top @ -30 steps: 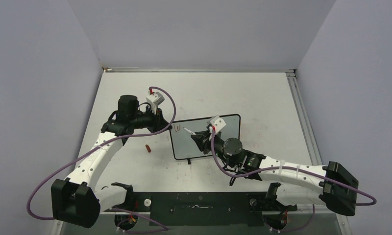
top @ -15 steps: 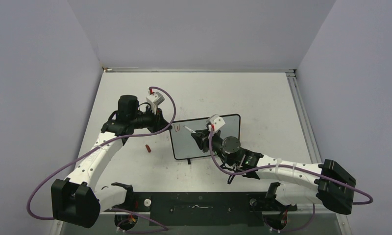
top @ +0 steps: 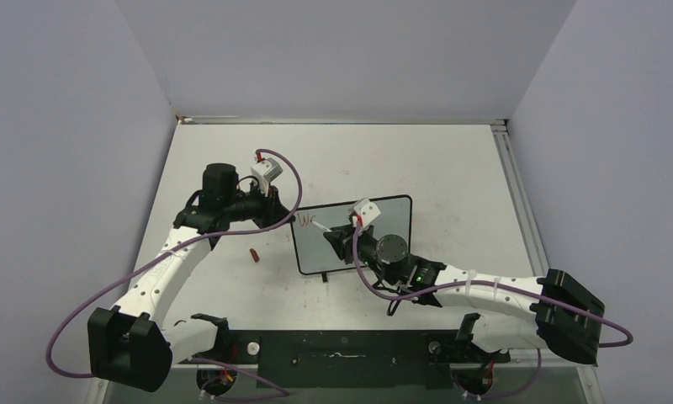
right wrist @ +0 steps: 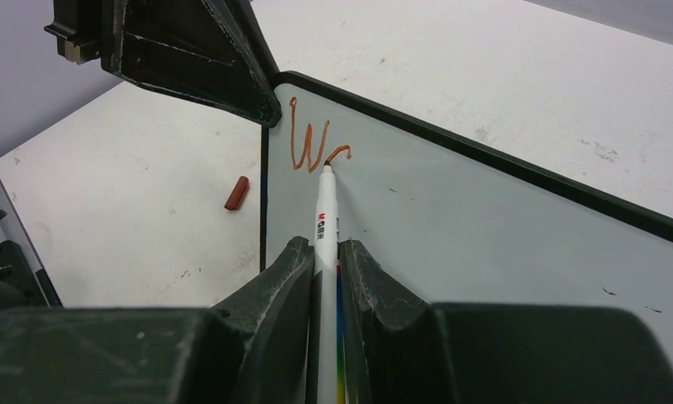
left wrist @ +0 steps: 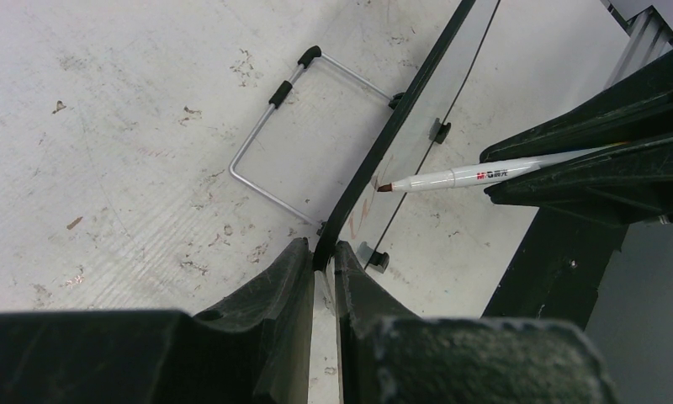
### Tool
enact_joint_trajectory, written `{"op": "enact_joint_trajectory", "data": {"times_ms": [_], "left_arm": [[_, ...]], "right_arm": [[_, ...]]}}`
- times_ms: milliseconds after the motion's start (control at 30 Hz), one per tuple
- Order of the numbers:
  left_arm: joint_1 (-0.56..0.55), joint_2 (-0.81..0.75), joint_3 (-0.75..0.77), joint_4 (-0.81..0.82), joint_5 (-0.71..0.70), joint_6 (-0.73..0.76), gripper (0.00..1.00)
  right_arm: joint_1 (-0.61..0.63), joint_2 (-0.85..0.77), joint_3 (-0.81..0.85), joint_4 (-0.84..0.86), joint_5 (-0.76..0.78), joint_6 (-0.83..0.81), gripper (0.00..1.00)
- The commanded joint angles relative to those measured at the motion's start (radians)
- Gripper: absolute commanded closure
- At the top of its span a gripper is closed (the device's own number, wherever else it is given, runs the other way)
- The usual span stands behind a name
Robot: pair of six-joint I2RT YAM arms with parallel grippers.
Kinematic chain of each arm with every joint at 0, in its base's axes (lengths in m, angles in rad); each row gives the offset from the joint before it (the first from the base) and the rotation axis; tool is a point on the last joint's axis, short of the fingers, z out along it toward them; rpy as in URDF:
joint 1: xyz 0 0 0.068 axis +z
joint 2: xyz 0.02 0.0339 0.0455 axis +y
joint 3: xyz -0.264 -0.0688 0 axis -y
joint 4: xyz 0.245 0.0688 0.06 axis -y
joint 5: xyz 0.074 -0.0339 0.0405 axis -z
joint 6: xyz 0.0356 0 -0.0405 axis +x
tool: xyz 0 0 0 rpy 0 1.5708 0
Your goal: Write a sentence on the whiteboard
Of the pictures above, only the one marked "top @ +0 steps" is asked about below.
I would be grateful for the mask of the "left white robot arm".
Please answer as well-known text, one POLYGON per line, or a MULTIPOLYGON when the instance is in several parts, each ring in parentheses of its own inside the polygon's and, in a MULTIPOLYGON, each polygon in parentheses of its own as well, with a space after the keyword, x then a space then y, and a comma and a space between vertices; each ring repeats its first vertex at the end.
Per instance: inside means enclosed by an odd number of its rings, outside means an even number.
POLYGON ((225 318, 199 313, 174 325, 165 318, 191 273, 230 233, 232 223, 252 221, 264 231, 290 221, 293 213, 272 184, 282 171, 274 158, 259 157, 244 191, 233 165, 206 167, 201 188, 177 214, 154 263, 111 308, 97 308, 89 317, 93 377, 153 392, 177 363, 203 356, 217 363, 228 356, 231 335, 225 318))

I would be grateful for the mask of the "white whiteboard marker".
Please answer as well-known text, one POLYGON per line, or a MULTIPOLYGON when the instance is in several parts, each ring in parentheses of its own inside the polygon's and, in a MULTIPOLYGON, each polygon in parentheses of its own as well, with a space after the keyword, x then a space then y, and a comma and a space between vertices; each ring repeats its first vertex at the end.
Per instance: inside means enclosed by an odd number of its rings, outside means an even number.
POLYGON ((317 227, 317 228, 320 229, 322 232, 332 232, 332 229, 331 229, 331 228, 329 228, 329 227, 327 227, 327 226, 324 226, 324 225, 322 225, 321 223, 319 223, 319 222, 317 222, 317 221, 311 221, 310 224, 311 224, 312 226, 317 227))

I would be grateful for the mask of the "red marker cap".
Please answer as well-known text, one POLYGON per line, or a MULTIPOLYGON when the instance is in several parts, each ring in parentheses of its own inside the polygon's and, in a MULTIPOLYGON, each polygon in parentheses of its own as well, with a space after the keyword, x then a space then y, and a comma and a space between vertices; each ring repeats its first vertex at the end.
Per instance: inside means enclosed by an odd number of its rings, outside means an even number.
POLYGON ((250 254, 251 254, 252 259, 253 259, 253 261, 254 261, 255 263, 258 263, 258 262, 260 261, 259 255, 258 255, 257 251, 256 251, 254 248, 251 248, 251 249, 250 249, 250 254))

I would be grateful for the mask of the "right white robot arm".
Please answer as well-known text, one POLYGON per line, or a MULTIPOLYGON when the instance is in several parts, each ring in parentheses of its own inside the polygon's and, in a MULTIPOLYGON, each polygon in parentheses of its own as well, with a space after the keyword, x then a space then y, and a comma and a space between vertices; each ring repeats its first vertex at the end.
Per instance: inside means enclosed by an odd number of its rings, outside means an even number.
POLYGON ((509 349, 546 348, 577 364, 595 364, 604 304, 570 274, 541 277, 482 274, 410 253, 403 237, 376 238, 371 229, 332 227, 323 237, 339 260, 371 271, 368 287, 394 306, 402 300, 469 310, 455 338, 458 354, 476 360, 509 349))

